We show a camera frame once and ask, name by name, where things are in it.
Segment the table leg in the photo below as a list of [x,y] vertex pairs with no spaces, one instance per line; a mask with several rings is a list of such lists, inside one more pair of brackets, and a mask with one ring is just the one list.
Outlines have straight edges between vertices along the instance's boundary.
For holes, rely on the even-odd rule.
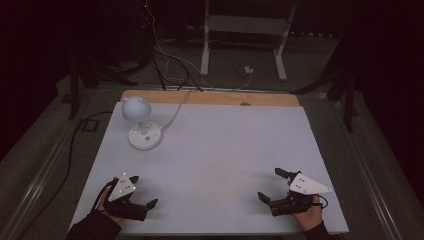
[[209,0],[205,0],[205,29],[203,39],[202,64],[200,65],[200,75],[206,77],[209,68]]
[[284,45],[286,44],[287,38],[290,33],[290,26],[293,21],[294,13],[296,11],[297,5],[292,5],[289,16],[287,17],[286,24],[284,26],[283,34],[281,35],[281,42],[278,47],[278,49],[274,49],[274,58],[275,58],[275,65],[277,67],[278,72],[278,79],[280,81],[286,81],[287,75],[286,70],[284,69],[283,59],[281,58],[281,55],[283,53]]

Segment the white sphere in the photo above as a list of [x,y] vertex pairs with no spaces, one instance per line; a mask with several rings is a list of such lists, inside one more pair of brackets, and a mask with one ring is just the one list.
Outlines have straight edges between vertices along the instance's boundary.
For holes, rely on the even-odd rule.
[[125,98],[122,105],[122,115],[127,121],[130,122],[142,122],[146,121],[152,108],[150,107],[149,101],[142,97],[130,97]]

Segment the white metal stand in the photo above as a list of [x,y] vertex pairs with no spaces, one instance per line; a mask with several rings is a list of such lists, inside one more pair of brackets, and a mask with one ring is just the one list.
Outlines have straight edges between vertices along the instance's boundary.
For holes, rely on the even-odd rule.
[[249,18],[237,16],[211,15],[209,13],[209,0],[205,0],[205,28],[203,40],[202,63],[200,74],[207,76],[209,71],[209,31],[226,31],[242,33],[260,33],[281,35],[278,48],[274,49],[275,64],[280,81],[287,80],[281,55],[290,32],[291,23],[296,11],[296,5],[292,5],[287,19]]

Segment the dark curtain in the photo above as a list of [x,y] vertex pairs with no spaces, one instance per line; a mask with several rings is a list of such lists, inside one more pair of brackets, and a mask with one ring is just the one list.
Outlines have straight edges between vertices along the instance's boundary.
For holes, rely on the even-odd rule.
[[357,90],[424,205],[423,12],[416,1],[362,5],[325,73],[356,67]]

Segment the white lamp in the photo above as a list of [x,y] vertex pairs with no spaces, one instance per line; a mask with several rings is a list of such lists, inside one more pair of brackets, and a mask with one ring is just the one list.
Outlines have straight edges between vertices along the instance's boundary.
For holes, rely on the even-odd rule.
[[150,103],[142,97],[125,98],[122,114],[127,121],[135,122],[128,133],[131,146],[139,150],[149,150],[156,147],[162,139],[161,127],[149,116],[152,112]]

